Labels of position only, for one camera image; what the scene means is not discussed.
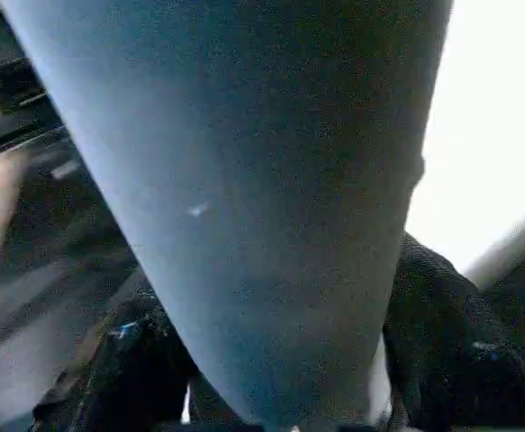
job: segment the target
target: white light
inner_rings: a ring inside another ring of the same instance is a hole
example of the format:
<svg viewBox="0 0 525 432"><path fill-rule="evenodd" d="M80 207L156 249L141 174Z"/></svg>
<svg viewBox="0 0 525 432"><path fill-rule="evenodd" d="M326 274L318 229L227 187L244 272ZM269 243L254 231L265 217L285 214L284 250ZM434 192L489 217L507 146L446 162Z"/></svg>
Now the white light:
<svg viewBox="0 0 525 432"><path fill-rule="evenodd" d="M461 272L525 220L525 1L455 2L406 229Z"/></svg>

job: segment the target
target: gray pole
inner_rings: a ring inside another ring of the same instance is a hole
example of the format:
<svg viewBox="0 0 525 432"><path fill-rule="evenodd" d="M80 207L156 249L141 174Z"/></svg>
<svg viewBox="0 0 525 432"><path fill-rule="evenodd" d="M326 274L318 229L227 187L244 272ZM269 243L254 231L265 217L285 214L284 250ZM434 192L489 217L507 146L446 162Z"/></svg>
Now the gray pole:
<svg viewBox="0 0 525 432"><path fill-rule="evenodd" d="M284 426L372 404L449 9L314 3L2 1L196 363Z"/></svg>

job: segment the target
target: white speck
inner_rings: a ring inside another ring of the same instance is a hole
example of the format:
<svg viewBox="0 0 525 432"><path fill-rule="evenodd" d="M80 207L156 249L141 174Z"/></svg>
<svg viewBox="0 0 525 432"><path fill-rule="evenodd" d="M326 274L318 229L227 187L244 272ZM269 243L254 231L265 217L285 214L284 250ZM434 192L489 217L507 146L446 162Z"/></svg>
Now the white speck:
<svg viewBox="0 0 525 432"><path fill-rule="evenodd" d="M199 218L209 210L210 204L208 202L203 202L202 204L190 207L188 210L186 210L186 213L188 213L190 216L194 216L195 218Z"/></svg>

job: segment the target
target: blurry background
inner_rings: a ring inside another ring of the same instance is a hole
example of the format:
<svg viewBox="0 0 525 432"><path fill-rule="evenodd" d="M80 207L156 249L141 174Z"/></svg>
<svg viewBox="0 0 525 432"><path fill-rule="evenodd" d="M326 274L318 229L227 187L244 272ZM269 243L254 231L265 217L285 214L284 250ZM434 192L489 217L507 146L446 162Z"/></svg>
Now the blurry background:
<svg viewBox="0 0 525 432"><path fill-rule="evenodd" d="M480 273L525 229L525 2L455 2L424 157L406 229Z"/></svg>
<svg viewBox="0 0 525 432"><path fill-rule="evenodd" d="M525 1L455 2L424 156L407 230L525 356ZM0 425L28 421L136 267L0 14Z"/></svg>

